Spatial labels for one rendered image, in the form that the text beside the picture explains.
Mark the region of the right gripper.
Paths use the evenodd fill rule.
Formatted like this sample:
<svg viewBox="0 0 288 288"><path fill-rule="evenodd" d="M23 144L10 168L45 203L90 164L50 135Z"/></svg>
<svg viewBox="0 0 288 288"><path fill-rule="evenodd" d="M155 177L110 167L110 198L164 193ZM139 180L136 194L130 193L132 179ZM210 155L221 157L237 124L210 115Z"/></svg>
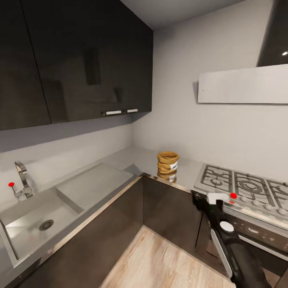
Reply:
<svg viewBox="0 0 288 288"><path fill-rule="evenodd" d="M192 194L193 204L196 205L198 211L205 211L205 214L208 217L208 214L212 210L223 211L223 202L221 200L217 200L216 204L209 204L207 200L196 199L195 195Z"/></svg>

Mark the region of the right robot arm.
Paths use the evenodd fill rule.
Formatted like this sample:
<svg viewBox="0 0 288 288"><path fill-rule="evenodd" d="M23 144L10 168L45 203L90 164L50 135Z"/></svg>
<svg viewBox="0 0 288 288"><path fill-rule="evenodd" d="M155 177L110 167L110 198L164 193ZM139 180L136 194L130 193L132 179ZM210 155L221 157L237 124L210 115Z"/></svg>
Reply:
<svg viewBox="0 0 288 288"><path fill-rule="evenodd" d="M192 194L193 204L198 211L205 211L210 220L213 242L231 282L237 288L272 288L260 262L248 253L234 226L222 214L222 200L227 200L228 195L208 193L207 197L207 200L200 200Z"/></svg>

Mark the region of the popcorn bag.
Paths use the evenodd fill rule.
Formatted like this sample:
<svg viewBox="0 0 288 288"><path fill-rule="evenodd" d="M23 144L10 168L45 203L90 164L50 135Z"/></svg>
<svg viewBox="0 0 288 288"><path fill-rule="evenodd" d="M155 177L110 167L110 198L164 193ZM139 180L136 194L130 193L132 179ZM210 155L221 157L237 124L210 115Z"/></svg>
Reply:
<svg viewBox="0 0 288 288"><path fill-rule="evenodd" d="M169 174L177 170L179 155L176 152L167 151L157 153L157 166L160 173Z"/></svg>

